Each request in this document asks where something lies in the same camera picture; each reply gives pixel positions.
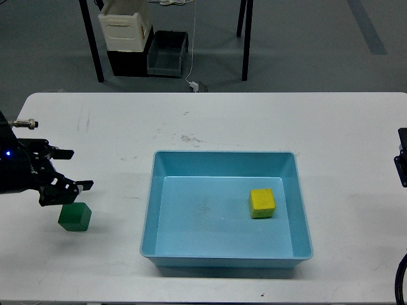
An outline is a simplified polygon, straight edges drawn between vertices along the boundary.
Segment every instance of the floor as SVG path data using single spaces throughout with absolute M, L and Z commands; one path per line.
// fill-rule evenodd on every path
M 255 0 L 246 82 L 240 80 L 243 38 L 235 36 L 239 3 L 149 3 L 155 30 L 192 38 L 195 19 L 189 80 L 210 92 L 407 91 L 407 1 Z M 113 76 L 98 7 L 88 5 L 104 83 L 97 82 L 77 1 L 0 5 L 0 110 L 8 119 L 35 92 L 189 92 L 184 79 Z

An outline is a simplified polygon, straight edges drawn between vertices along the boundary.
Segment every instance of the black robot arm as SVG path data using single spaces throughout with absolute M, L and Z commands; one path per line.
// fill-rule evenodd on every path
M 92 180 L 73 181 L 54 169 L 51 159 L 71 159 L 74 151 L 45 139 L 18 139 L 12 126 L 34 129 L 38 122 L 7 121 L 0 112 L 0 194 L 34 189 L 41 206 L 68 205 L 93 186 Z

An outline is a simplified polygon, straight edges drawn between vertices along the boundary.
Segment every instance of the table leg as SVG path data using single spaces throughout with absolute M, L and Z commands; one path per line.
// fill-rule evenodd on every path
M 244 19 L 244 13 L 246 11 L 246 3 L 247 3 L 247 0 L 240 1 L 239 20 L 237 22 L 237 31 L 236 31 L 237 37 L 242 36 L 243 19 Z
M 103 9 L 103 0 L 95 0 L 97 7 L 99 8 L 99 11 Z
M 247 72 L 249 70 L 250 38 L 252 31 L 253 0 L 247 0 L 246 25 L 244 32 L 244 51 L 243 51 L 243 69 L 242 81 L 247 81 Z
M 90 15 L 89 15 L 88 3 L 86 0 L 79 0 L 79 4 L 81 6 L 83 23 L 85 24 L 86 34 L 88 36 L 90 51 L 92 53 L 93 64 L 95 65 L 97 80 L 100 83 L 103 83 L 104 76 L 103 76 L 102 64 L 100 63 L 99 52 L 97 51 L 95 34 L 93 33 L 92 22 L 90 20 Z

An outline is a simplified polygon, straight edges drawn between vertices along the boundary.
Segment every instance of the white table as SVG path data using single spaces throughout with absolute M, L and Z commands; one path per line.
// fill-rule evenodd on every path
M 404 93 L 38 93 L 19 115 L 93 179 L 89 230 L 64 231 L 38 193 L 0 196 L 0 300 L 394 302 L 407 189 L 393 157 Z M 292 151 L 314 256 L 292 270 L 157 268 L 139 253 L 157 150 Z

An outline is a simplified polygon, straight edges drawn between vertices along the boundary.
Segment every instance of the blue plastic bin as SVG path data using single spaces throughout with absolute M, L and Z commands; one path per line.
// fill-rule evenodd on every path
M 269 219 L 251 189 L 272 188 Z M 158 151 L 141 243 L 157 266 L 293 268 L 312 256 L 290 152 Z

